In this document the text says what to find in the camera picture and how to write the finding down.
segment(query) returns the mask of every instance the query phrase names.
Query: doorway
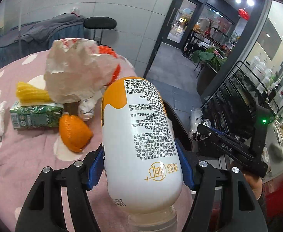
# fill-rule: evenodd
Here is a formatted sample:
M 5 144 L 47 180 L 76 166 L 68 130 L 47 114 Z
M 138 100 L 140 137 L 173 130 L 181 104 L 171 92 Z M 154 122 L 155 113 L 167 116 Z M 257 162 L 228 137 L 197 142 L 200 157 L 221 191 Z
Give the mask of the doorway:
M 194 13 L 200 6 L 201 3 L 197 0 L 176 0 L 173 12 L 164 29 L 163 42 L 181 49 L 190 31 L 188 25 L 196 20 Z

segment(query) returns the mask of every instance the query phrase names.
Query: polka dot tablecloth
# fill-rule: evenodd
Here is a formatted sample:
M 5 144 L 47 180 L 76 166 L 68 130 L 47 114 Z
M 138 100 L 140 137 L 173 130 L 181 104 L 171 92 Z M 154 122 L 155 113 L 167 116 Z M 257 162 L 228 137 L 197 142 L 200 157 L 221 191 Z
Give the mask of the polka dot tablecloth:
M 0 103 L 7 101 L 4 116 L 5 132 L 0 143 L 0 218 L 14 231 L 22 205 L 37 176 L 45 166 L 54 170 L 66 168 L 75 160 L 82 160 L 85 155 L 96 150 L 102 142 L 100 103 L 95 109 L 94 118 L 89 127 L 94 133 L 91 142 L 82 153 L 69 151 L 59 138 L 55 129 L 14 130 L 9 109 L 16 100 L 18 81 L 29 82 L 44 89 L 43 78 L 46 57 L 49 51 L 38 52 L 14 61 L 0 69 Z M 133 66 L 120 57 L 121 73 L 119 78 L 136 75 Z M 66 188 L 62 188 L 63 210 L 68 231 L 74 231 L 69 215 Z M 111 201 L 107 192 L 105 173 L 99 184 L 88 192 L 89 201 L 102 232 L 129 231 L 127 214 Z M 192 205 L 190 190 L 183 187 L 182 193 L 174 204 L 178 213 L 178 231 L 181 231 Z

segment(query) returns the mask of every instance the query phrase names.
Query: door frame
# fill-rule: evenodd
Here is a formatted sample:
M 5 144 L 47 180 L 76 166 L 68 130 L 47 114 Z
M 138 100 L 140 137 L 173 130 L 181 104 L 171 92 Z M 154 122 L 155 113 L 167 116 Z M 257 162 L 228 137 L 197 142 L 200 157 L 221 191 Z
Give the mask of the door frame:
M 195 8 L 195 10 L 194 10 L 194 12 L 192 14 L 192 17 L 191 17 L 190 21 L 188 22 L 187 28 L 185 29 L 184 34 L 182 35 L 181 40 L 180 40 L 179 43 L 177 43 L 177 42 L 175 42 L 173 40 L 170 40 L 167 37 L 168 37 L 169 32 L 171 30 L 171 25 L 172 25 L 176 15 L 177 15 L 177 13 L 178 13 L 180 7 L 181 7 L 181 5 L 182 5 L 183 0 L 176 0 L 175 5 L 173 7 L 173 12 L 172 12 L 172 14 L 169 17 L 169 21 L 168 21 L 167 24 L 164 24 L 164 28 L 165 29 L 163 29 L 164 34 L 163 34 L 162 42 L 164 42 L 166 44 L 169 44 L 171 46 L 174 46 L 174 47 L 176 47 L 178 49 L 182 49 L 183 48 L 184 43 L 185 43 L 185 41 L 186 41 L 186 39 L 187 39 L 187 37 L 188 37 L 188 35 L 190 33 L 190 29 L 196 24 L 196 22 L 197 22 L 197 20 L 199 18 L 200 8 L 203 6 L 203 4 L 201 2 L 199 2 L 198 0 L 188 0 L 188 1 L 191 2 L 191 3 L 196 4 L 196 8 Z

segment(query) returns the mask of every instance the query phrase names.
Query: metal screw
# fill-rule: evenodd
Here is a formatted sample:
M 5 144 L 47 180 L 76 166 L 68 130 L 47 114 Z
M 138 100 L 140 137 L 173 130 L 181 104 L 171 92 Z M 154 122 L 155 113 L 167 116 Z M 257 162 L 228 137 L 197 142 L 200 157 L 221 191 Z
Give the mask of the metal screw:
M 206 166 L 208 166 L 208 163 L 207 163 L 206 161 L 201 160 L 201 161 L 199 162 L 199 165 L 200 165 L 201 167 L 206 167 Z
M 50 171 L 50 167 L 44 167 L 43 172 L 48 173 Z
M 240 172 L 240 170 L 239 170 L 238 167 L 233 167 L 233 168 L 232 168 L 232 171 L 233 171 L 234 173 L 239 173 L 239 172 Z
M 75 161 L 74 166 L 75 167 L 81 167 L 82 166 L 82 161 L 81 160 Z

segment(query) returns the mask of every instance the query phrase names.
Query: tiled wall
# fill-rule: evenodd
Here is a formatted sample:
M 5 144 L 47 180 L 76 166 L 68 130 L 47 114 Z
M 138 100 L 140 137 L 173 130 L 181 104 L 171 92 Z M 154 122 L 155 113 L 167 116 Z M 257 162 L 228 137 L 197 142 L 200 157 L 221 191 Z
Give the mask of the tiled wall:
M 21 0 L 6 0 L 4 30 L 18 25 Z M 24 0 L 22 23 L 70 13 L 78 7 L 85 17 L 107 16 L 117 21 L 104 31 L 102 43 L 126 57 L 143 76 L 172 0 Z

